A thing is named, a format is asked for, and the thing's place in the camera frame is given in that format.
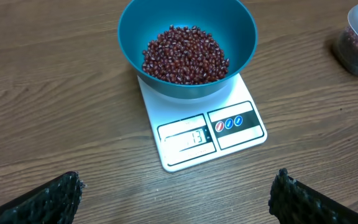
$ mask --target wooden table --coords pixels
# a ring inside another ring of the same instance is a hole
[[[75,223],[278,223],[267,202],[286,167],[358,212],[358,78],[329,50],[358,1],[243,2],[267,142],[169,174],[117,42],[129,0],[0,0],[0,205],[77,170]]]

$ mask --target black textured object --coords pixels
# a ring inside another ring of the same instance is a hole
[[[67,172],[0,206],[0,224],[72,223],[84,186],[77,172]]]
[[[286,169],[276,175],[268,205],[281,224],[358,224],[358,213],[292,179]]]

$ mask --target adzuki bean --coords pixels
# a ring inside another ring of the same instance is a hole
[[[230,60],[219,44],[197,26],[174,27],[151,40],[143,50],[142,70],[160,80],[200,85],[223,79]]]

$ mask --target scale display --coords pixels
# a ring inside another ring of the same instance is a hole
[[[164,159],[174,166],[216,152],[203,114],[159,126],[160,147]]]
[[[184,150],[203,143],[206,143],[206,140],[202,128],[165,138],[165,144],[176,150]]]

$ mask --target bowl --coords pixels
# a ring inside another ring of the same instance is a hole
[[[202,85],[182,85],[143,72],[142,51],[170,25],[198,26],[212,33],[225,58],[230,59],[226,77]],[[201,98],[220,90],[249,63],[257,46],[254,18],[238,0],[133,0],[121,15],[117,35],[126,59],[146,84],[164,95],[182,99]]]

